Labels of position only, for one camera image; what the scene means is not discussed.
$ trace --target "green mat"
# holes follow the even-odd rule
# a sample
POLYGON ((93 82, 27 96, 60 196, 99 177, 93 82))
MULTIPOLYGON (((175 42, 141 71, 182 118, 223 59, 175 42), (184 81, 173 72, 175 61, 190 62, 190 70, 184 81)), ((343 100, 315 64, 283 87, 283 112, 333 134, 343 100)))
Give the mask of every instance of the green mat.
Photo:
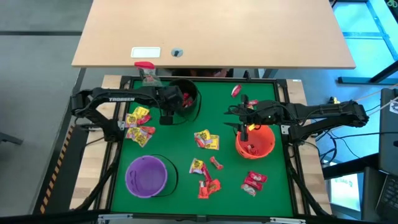
MULTIPOLYGON (((282 151, 282 141, 278 126, 271 126, 275 138, 274 150, 265 158, 248 160, 235 150, 235 135, 230 126, 223 122, 238 122, 235 115, 224 115, 229 105, 240 103, 240 95, 247 94, 250 100, 275 100, 274 87, 264 83, 242 83, 242 90, 236 98, 231 91, 238 83, 195 82, 203 99, 201 111, 195 122, 186 122, 176 126, 161 126, 159 110, 152 108, 152 120, 146 126, 156 127, 156 133, 144 148, 130 139, 125 139, 121 151, 116 186, 111 206, 112 212, 126 213, 163 213, 184 215, 239 215, 239 216, 278 216, 292 217, 289 186, 282 151), (220 136, 219 151, 201 149, 193 139, 193 133, 208 129, 211 134, 220 136), (176 175, 173 166, 165 159, 169 179, 160 195, 164 197, 138 198, 130 194, 125 183, 125 173, 130 163, 137 157, 160 154, 170 159, 178 169, 179 181, 176 191, 176 175), (209 159, 215 156, 224 165, 217 170, 209 159), (189 174, 192 159, 205 161, 213 179, 219 179, 221 190, 210 195, 209 199, 198 199, 200 174, 189 174), (255 197, 241 189, 241 184, 248 172, 268 176, 263 190, 257 191, 255 197)), ((141 82, 135 82, 138 88, 141 82)), ((137 103, 130 107, 134 111, 137 103)))

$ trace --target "bucket handle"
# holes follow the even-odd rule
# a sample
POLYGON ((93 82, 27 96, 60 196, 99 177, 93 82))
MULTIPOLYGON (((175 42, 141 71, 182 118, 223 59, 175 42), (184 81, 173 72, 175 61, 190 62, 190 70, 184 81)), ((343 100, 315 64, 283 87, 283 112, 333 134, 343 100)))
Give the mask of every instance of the bucket handle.
POLYGON ((171 191, 171 193, 169 193, 169 194, 167 194, 167 195, 155 195, 155 196, 153 196, 153 197, 165 197, 165 196, 169 196, 169 195, 171 195, 172 193, 175 192, 175 189, 177 189, 177 185, 178 185, 178 170, 177 170, 177 167, 174 165, 174 163, 173 163, 170 159, 166 158, 166 157, 163 156, 163 155, 160 155, 160 154, 152 154, 151 156, 162 156, 163 158, 167 159, 167 160, 173 165, 173 167, 174 167, 174 169, 175 169, 175 174, 176 174, 176 178, 175 178, 175 187, 174 187, 174 189, 171 191))

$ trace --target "purple basket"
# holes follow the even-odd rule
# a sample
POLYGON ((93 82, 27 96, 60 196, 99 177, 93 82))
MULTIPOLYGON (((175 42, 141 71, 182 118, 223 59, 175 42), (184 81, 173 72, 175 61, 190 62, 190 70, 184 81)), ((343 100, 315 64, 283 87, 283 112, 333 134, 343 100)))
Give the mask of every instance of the purple basket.
POLYGON ((166 166, 153 156, 138 157, 126 171, 127 189, 139 198, 150 198, 159 194, 166 182, 166 166))

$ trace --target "yellow and black striped tape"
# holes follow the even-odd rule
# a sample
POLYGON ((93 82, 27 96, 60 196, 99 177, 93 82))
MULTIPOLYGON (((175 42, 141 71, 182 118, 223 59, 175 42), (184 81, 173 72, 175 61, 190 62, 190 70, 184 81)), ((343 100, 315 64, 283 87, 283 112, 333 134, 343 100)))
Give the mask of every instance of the yellow and black striped tape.
POLYGON ((45 208, 46 208, 47 204, 49 203, 51 191, 54 188, 55 181, 57 180, 57 175, 60 172, 62 161, 63 161, 63 158, 65 157, 65 153, 67 152, 70 136, 72 135, 72 131, 73 131, 74 127, 75 127, 74 125, 71 125, 69 127, 67 137, 65 138, 65 141, 63 142, 62 150, 61 150, 60 156, 58 157, 57 165, 55 166, 54 172, 52 173, 52 176, 50 179, 49 186, 47 187, 47 190, 45 192, 45 195, 43 198, 43 203, 40 206, 40 212, 42 214, 44 214, 45 208))

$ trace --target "orange bucket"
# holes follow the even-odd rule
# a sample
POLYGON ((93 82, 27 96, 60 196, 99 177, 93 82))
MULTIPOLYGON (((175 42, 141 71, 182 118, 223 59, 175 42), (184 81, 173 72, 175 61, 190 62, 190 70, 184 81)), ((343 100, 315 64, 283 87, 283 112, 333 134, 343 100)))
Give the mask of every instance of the orange bucket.
POLYGON ((241 141, 241 133, 238 132, 236 135, 235 147, 237 152, 245 159, 260 159, 266 157, 275 146, 275 135, 271 128, 266 125, 262 125, 258 130, 248 130, 248 141, 241 141), (248 152, 246 147, 253 145, 256 150, 256 154, 248 152))

